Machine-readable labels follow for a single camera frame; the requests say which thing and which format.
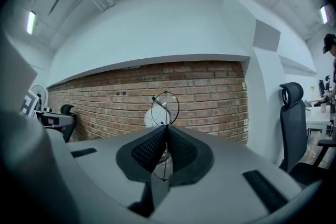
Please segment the chair armrest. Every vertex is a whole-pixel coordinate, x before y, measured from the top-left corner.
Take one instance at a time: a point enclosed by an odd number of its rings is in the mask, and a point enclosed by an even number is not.
[[[319,141],[317,145],[326,147],[336,147],[336,140],[322,139]]]

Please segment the chair seat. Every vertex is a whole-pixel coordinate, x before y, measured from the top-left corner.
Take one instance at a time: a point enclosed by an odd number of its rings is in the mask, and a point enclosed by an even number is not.
[[[298,163],[290,175],[299,183],[308,186],[311,183],[327,177],[329,170],[307,163]]]

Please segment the red brick wall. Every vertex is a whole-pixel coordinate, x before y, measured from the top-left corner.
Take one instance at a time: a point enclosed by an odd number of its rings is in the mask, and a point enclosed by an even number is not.
[[[59,112],[72,104],[78,124],[72,141],[138,131],[152,96],[175,94],[180,113],[175,125],[247,143],[247,94],[240,62],[173,62],[112,70],[49,89],[48,106]]]

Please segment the white desk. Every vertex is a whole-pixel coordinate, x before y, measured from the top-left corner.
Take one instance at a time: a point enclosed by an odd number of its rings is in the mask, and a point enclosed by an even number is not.
[[[327,133],[327,125],[330,122],[330,106],[327,105],[327,111],[321,113],[320,106],[313,106],[310,109],[310,112],[306,110],[306,124],[307,128],[311,129],[320,129],[322,134]]]

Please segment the ceiling light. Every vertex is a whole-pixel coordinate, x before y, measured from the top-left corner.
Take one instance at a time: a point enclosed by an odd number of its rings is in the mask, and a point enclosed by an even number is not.
[[[323,19],[323,23],[327,23],[328,22],[328,17],[327,17],[327,10],[326,7],[321,7],[320,9],[321,15],[322,15],[322,19]]]
[[[31,11],[29,13],[28,24],[27,24],[27,33],[30,34],[30,35],[33,33],[35,16],[36,16],[35,12]]]

